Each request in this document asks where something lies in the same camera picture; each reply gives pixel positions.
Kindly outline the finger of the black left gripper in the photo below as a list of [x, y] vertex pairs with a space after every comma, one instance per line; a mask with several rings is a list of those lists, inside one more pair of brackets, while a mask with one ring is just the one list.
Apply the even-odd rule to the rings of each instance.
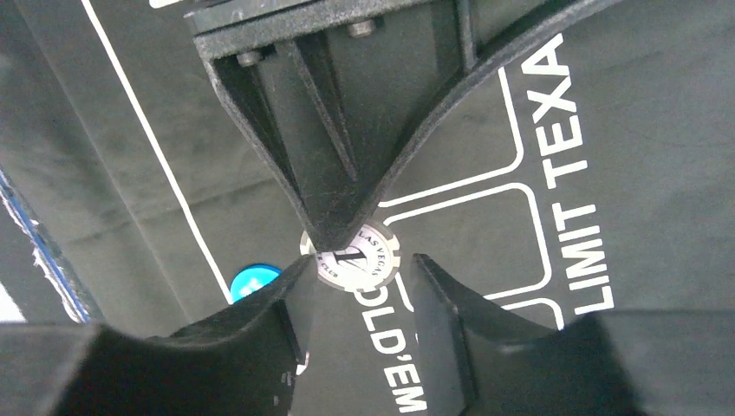
[[542, 1], [489, 38], [492, 1], [199, 1], [185, 20], [226, 113], [319, 251], [345, 248], [440, 122], [607, 1]]

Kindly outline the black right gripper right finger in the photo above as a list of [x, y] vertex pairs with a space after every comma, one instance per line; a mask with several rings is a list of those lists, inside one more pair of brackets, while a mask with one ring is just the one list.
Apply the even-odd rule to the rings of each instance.
[[730, 310], [593, 312], [546, 328], [425, 254], [411, 268], [432, 415], [731, 415]]

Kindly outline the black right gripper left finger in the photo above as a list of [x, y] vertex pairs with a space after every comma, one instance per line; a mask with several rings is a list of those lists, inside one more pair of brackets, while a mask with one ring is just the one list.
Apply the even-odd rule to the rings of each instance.
[[4, 415], [286, 415], [307, 358], [315, 258], [167, 336], [106, 324], [1, 327]]

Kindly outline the blue small blind button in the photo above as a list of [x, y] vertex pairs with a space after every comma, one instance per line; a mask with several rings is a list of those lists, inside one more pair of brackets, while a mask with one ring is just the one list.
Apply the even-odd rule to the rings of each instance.
[[254, 263], [241, 269], [233, 278], [230, 294], [238, 302], [276, 280], [282, 270], [267, 263]]

